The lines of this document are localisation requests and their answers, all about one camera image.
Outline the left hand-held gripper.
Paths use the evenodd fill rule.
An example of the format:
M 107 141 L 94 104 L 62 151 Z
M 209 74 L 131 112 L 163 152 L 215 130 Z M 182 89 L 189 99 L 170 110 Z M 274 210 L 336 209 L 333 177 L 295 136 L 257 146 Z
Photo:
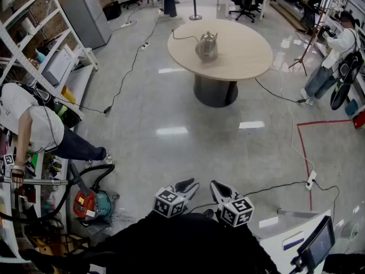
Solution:
M 160 188 L 155 195 L 153 211 L 166 218 L 182 214 L 184 207 L 200 187 L 199 182 L 193 182 L 194 178 L 190 178 L 175 183 L 174 189 L 171 186 Z

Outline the steel electric kettle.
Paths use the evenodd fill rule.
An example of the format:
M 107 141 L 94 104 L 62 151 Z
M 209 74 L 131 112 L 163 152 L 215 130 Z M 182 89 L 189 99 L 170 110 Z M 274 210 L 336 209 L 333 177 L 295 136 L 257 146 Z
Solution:
M 207 31 L 201 36 L 201 39 L 196 44 L 195 52 L 202 61 L 214 61 L 218 58 L 218 33 L 212 34 Z

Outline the white curved counter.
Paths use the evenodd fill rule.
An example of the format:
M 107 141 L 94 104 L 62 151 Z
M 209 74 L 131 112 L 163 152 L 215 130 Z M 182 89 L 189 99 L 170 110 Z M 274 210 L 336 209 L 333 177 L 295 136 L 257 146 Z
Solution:
M 294 212 L 284 209 L 279 209 L 278 214 L 285 218 L 297 217 L 304 219 L 301 224 L 295 225 L 291 228 L 285 229 L 281 233 L 268 236 L 260 240 L 260 244 L 264 247 L 265 251 L 270 255 L 273 262 L 275 262 L 278 272 L 281 274 L 289 274 L 295 266 L 291 265 L 291 261 L 297 254 L 297 249 L 305 242 L 305 240 L 313 233 L 316 227 L 319 225 L 324 216 L 331 217 L 331 210 L 327 210 L 322 213 L 317 212 Z M 321 262 L 314 274 L 321 274 L 324 261 Z M 307 270 L 303 270 L 301 273 L 306 274 Z
M 70 72 L 67 79 L 62 79 L 62 82 L 57 87 L 57 90 L 61 92 L 63 86 L 68 87 L 72 92 L 73 96 L 76 98 L 75 104 L 70 104 L 68 100 L 63 102 L 63 104 L 68 105 L 70 109 L 75 111 L 81 119 L 83 119 L 83 113 L 80 111 L 79 105 L 81 104 L 85 89 L 88 85 L 89 78 L 93 72 L 93 65 L 85 66 L 83 68 L 77 69 Z

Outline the red floor tape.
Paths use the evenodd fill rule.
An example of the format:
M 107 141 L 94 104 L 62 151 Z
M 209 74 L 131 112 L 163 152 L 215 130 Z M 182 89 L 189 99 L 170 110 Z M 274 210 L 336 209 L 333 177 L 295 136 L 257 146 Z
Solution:
M 301 131 L 300 131 L 300 127 L 301 126 L 316 125 L 316 124 L 332 124 L 332 123 L 347 123 L 347 122 L 352 122 L 352 120 L 350 120 L 350 119 L 346 119 L 346 120 L 319 120 L 319 121 L 312 121 L 312 122 L 297 123 L 297 131 L 298 131 L 298 135 L 299 135 L 299 140 L 300 140 L 300 143 L 301 143 L 303 156 L 305 157 L 305 166 L 306 166 L 307 178 L 309 178 L 309 176 L 310 176 L 309 160 L 306 158 L 306 150 L 305 150 L 305 145 L 304 145 L 304 142 L 303 142 L 303 137 L 302 137 L 302 134 L 301 134 Z M 310 211 L 313 211 L 312 194 L 311 194 L 310 190 L 309 190 L 309 208 L 310 208 Z

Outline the red teal vacuum cleaner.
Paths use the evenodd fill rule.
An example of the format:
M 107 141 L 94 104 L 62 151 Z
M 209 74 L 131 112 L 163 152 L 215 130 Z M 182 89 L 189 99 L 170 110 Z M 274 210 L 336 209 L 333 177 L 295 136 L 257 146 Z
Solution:
M 88 188 L 88 194 L 84 194 L 80 189 L 74 199 L 73 212 L 83 222 L 89 223 L 91 220 L 96 219 L 110 219 L 112 215 L 113 205 L 112 202 L 119 198 L 117 193 L 108 193 L 100 189 L 99 183 L 109 175 L 114 169 L 114 164 L 103 164 L 94 166 L 83 170 L 81 177 L 94 170 L 103 170 L 103 172 L 93 183 L 92 187 Z M 46 220 L 52 219 L 62 208 L 66 198 L 70 192 L 72 186 L 65 186 L 65 192 L 58 204 L 58 206 L 50 213 L 36 217 L 35 219 L 24 219 L 19 217 L 9 216 L 0 212 L 0 218 L 22 224 L 41 223 Z

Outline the yellow container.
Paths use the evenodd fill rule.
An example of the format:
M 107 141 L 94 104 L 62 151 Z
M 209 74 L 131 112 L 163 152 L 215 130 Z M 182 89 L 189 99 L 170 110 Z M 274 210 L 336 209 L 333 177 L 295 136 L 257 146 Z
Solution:
M 72 104 L 76 104 L 76 98 L 67 86 L 63 86 L 61 94 Z

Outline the teal bin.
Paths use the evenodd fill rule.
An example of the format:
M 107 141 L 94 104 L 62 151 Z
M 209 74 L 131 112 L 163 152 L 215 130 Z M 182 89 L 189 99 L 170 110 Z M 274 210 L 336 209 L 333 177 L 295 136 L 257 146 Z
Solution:
M 358 104 L 355 99 L 352 99 L 345 107 L 345 112 L 348 116 L 352 116 L 358 109 Z

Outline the red box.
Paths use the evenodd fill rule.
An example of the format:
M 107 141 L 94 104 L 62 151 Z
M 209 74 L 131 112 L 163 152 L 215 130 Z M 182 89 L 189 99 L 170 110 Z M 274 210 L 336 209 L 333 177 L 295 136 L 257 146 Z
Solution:
M 357 130 L 363 128 L 365 126 L 365 110 L 356 115 L 352 121 Z

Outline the wooden coat stand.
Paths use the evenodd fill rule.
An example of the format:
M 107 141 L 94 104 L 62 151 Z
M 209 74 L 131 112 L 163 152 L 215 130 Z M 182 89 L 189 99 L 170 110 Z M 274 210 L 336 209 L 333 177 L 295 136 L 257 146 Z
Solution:
M 292 67 L 294 67 L 297 64 L 300 64 L 303 67 L 303 70 L 305 72 L 305 75 L 307 76 L 307 71 L 306 71 L 306 67 L 305 67 L 305 64 L 304 64 L 304 58 L 305 58 L 305 56 L 306 56 L 309 48 L 314 43 L 314 41 L 315 41 L 315 39 L 317 37 L 317 33 L 318 33 L 318 31 L 319 31 L 319 29 L 321 27 L 320 24 L 321 24 L 321 21 L 322 21 L 322 17 L 323 17 L 323 15 L 324 15 L 325 12 L 326 12 L 326 8 L 323 8 L 322 11 L 320 12 L 320 16 L 318 18 L 318 22 L 315 24 L 315 28 L 313 30 L 313 33 L 312 33 L 312 35 L 310 37 L 310 40 L 307 42 L 307 46 L 306 46 L 306 48 L 305 48 L 302 56 L 300 58 L 298 58 L 298 59 L 294 59 L 294 63 L 288 67 L 289 69 L 292 68 Z

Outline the black pole stand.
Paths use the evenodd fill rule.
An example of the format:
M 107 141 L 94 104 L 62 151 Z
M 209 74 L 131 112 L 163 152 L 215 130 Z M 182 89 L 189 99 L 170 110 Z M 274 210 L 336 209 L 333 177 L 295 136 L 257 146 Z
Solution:
M 197 14 L 196 0 L 193 0 L 193 15 L 189 17 L 191 21 L 201 20 L 202 16 Z

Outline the black grey padded gear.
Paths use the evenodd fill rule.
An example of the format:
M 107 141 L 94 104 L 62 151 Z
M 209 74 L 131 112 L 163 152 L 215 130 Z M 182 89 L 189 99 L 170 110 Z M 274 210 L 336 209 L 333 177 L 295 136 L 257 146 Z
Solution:
M 39 105 L 50 107 L 54 104 L 52 96 L 47 91 L 34 88 L 33 95 Z

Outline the white display shelving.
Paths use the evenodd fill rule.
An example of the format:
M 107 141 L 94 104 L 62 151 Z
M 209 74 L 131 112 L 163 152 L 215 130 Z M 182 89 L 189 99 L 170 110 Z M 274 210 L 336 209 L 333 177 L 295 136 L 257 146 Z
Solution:
M 343 10 L 349 11 L 355 19 L 360 21 L 360 27 L 357 30 L 362 42 L 362 55 L 365 59 L 365 0 L 321 0 L 319 7 L 325 10 L 322 23 L 331 26 L 333 31 L 341 30 L 335 15 Z M 365 110 L 365 66 L 357 74 L 348 98 L 357 102 L 359 111 Z

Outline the wooden step platform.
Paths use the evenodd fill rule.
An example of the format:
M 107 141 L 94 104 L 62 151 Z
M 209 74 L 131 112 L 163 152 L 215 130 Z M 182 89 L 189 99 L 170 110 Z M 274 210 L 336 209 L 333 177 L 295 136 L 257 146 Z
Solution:
M 286 2 L 271 1 L 270 6 L 276 10 L 281 16 L 292 25 L 295 31 L 300 33 L 306 33 L 308 31 L 307 26 L 301 22 L 302 14 L 298 13 L 292 6 Z

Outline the black bag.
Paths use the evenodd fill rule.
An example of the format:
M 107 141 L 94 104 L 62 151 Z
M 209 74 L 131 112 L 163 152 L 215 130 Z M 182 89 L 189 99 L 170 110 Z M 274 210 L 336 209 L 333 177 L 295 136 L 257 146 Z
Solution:
M 121 7 L 118 1 L 113 1 L 103 7 L 104 15 L 106 16 L 107 21 L 114 20 L 121 15 Z

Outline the white shelf rack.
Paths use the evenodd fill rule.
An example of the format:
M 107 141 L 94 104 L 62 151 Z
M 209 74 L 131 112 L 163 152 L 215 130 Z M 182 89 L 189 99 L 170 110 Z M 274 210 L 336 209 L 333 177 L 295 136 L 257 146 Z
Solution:
M 22 7 L 20 7 L 15 14 L 13 14 L 6 22 L 1 22 L 0 21 L 0 40 L 4 43 L 4 45 L 7 47 L 7 49 L 11 52 L 12 57 L 7 61 L 7 65 L 2 73 L 2 76 L 0 77 L 0 84 L 3 83 L 3 81 L 5 80 L 6 76 L 8 75 L 11 67 L 14 66 L 15 63 L 19 63 L 21 67 L 23 67 L 32 77 L 33 77 L 33 81 L 31 82 L 32 84 L 39 84 L 41 85 L 46 91 L 49 92 L 49 94 L 51 94 L 52 96 L 54 96 L 56 99 L 57 98 L 61 98 L 61 102 L 67 106 L 68 108 L 70 108 L 70 110 L 73 110 L 80 118 L 83 118 L 83 113 L 80 111 L 79 106 L 77 106 L 76 104 L 72 104 L 69 101 L 67 101 L 67 99 L 61 94 L 61 90 L 63 88 L 63 86 L 65 85 L 71 71 L 68 70 L 66 72 L 66 74 L 63 76 L 61 82 L 58 84 L 57 87 L 54 87 L 43 75 L 42 72 L 44 70 L 44 68 L 46 67 L 46 65 L 48 64 L 49 60 L 51 59 L 51 57 L 53 56 L 53 54 L 55 53 L 55 50 L 57 49 L 57 47 L 61 44 L 61 42 L 63 42 L 63 40 L 68 36 L 68 34 L 71 34 L 74 39 L 77 41 L 77 47 L 75 48 L 75 50 L 72 51 L 72 61 L 76 62 L 79 57 L 81 55 L 85 55 L 88 60 L 90 61 L 91 64 L 91 70 L 92 71 L 97 71 L 98 67 L 97 67 L 97 62 L 96 59 L 92 53 L 92 51 L 88 51 L 84 45 L 82 44 L 81 40 L 79 39 L 79 37 L 77 36 L 74 28 L 72 27 L 70 21 L 68 20 L 68 18 L 66 17 L 66 14 L 64 13 L 60 3 L 58 0 L 53 0 L 55 5 L 56 5 L 56 9 L 49 14 L 47 17 L 45 17 L 44 20 L 42 20 L 38 26 L 35 27 L 35 29 L 28 35 L 26 35 L 26 37 L 24 37 L 24 39 L 19 43 L 16 44 L 13 39 L 11 38 L 11 36 L 9 35 L 6 27 L 14 21 L 15 18 L 19 17 L 20 14 L 27 10 L 35 1 L 37 0 L 29 0 L 28 2 L 26 2 Z M 60 41 L 56 43 L 56 45 L 54 47 L 52 47 L 49 55 L 46 56 L 46 60 L 45 62 L 43 62 L 41 64 L 41 66 L 39 68 L 35 68 L 32 63 L 27 59 L 27 57 L 24 55 L 23 53 L 23 49 L 27 46 L 27 44 L 31 41 L 32 37 L 34 37 L 35 34 L 37 34 L 37 32 L 45 27 L 46 23 L 49 22 L 49 20 L 51 18 L 53 18 L 56 14 L 60 14 L 65 22 L 65 24 L 67 25 L 67 29 L 65 31 L 63 31 L 62 33 L 60 33 Z

